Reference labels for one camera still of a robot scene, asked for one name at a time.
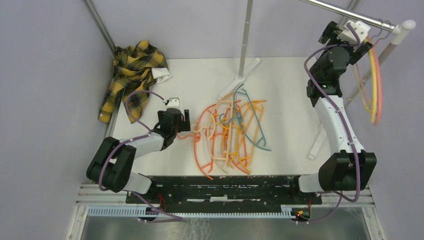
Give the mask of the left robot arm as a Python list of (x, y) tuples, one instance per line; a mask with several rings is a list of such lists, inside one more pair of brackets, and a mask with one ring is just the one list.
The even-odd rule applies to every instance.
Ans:
[(158, 191), (153, 180), (132, 171), (135, 159), (168, 148), (178, 133), (191, 130), (190, 111), (169, 107), (157, 112), (158, 123), (150, 134), (124, 141), (106, 137), (86, 170), (86, 177), (103, 191), (130, 191), (147, 204), (154, 202)]

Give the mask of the teal hanger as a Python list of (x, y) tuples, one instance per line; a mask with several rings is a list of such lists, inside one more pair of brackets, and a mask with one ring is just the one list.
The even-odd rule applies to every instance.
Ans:
[[(232, 117), (229, 117), (228, 120), (224, 120), (225, 114), (222, 113), (218, 117), (219, 122), (223, 125), (229, 125), (232, 121), (236, 121), (241, 132), (244, 134), (245, 139), (248, 140), (255, 148), (258, 148), (258, 149), (266, 151), (266, 152), (271, 152), (272, 150), (267, 147), (267, 139), (265, 137), (263, 128), (261, 126), (261, 120), (259, 118), (259, 115), (257, 114), (257, 108), (256, 108), (255, 104), (253, 103), (253, 101), (251, 100), (250, 95), (248, 94), (247, 90), (244, 88), (244, 84), (242, 83), (240, 86), (238, 86), (235, 89), (235, 91), (233, 93), (231, 93), (230, 95), (232, 95), (231, 103), (235, 107), (235, 109), (233, 110), (234, 115)], [(243, 117), (243, 114), (238, 111), (236, 101), (237, 101), (237, 97), (239, 95), (244, 96), (246, 98), (247, 106), (250, 107), (250, 109), (251, 109), (252, 120), (256, 121), (256, 127), (257, 127), (257, 130), (258, 130), (258, 133), (259, 133), (258, 139), (255, 139), (255, 137), (251, 137), (248, 134), (249, 131), (248, 131), (247, 124), (245, 124), (245, 121), (244, 121), (245, 118)]]

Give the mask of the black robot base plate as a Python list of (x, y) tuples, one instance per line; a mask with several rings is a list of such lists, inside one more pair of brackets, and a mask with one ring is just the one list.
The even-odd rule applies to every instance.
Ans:
[(279, 213), (282, 205), (321, 205), (321, 197), (300, 191), (295, 175), (151, 176), (142, 197), (167, 213)]

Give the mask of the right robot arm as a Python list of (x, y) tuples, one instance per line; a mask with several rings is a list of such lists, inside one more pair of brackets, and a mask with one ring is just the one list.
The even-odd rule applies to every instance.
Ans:
[(377, 157), (367, 152), (357, 139), (344, 108), (340, 77), (348, 66), (357, 63), (373, 44), (366, 41), (370, 27), (349, 20), (342, 27), (331, 21), (319, 42), (323, 48), (304, 63), (309, 76), (306, 95), (323, 124), (330, 146), (329, 159), (317, 173), (302, 175), (298, 185), (289, 189), (289, 199), (302, 204), (313, 192), (361, 191), (367, 186), (377, 165)]

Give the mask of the beige hanger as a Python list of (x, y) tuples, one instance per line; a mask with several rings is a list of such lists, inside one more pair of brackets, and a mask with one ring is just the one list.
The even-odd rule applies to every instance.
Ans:
[(200, 114), (192, 130), (193, 155), (200, 172), (212, 180), (214, 169), (226, 174), (233, 163), (237, 152), (233, 150), (233, 132), (237, 127), (233, 124), (237, 117), (237, 101), (234, 92), (223, 96), (216, 103), (206, 107)]

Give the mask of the amber hanger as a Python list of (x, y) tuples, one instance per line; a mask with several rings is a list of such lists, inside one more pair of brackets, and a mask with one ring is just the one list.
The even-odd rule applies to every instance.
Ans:
[[(266, 100), (253, 100), (257, 109), (256, 113), (259, 115), (260, 123), (264, 115), (266, 102)], [(256, 127), (256, 121), (252, 120), (252, 111), (248, 106), (247, 101), (241, 103), (240, 100), (237, 100), (236, 107), (244, 117), (244, 123), (247, 124), (248, 134), (251, 138), (255, 137), (257, 140), (260, 137), (259, 131)], [(250, 174), (250, 166), (252, 165), (255, 151), (261, 149), (254, 147), (247, 139), (245, 139), (244, 134), (235, 120), (232, 121), (231, 129), (227, 131), (227, 134), (231, 134), (231, 136), (234, 137), (233, 150), (229, 153), (231, 162), (230, 165), (239, 168), (246, 174)]]
[(221, 115), (216, 112), (213, 114), (215, 126), (221, 129), (220, 132), (215, 130), (210, 137), (211, 156), (214, 161), (224, 161), (225, 166), (237, 168), (247, 175), (251, 173), (249, 166), (252, 164), (254, 152), (263, 140), (263, 137), (259, 137), (264, 112), (262, 103), (254, 101), (253, 105), (248, 102), (237, 104), (232, 112), (228, 108)]

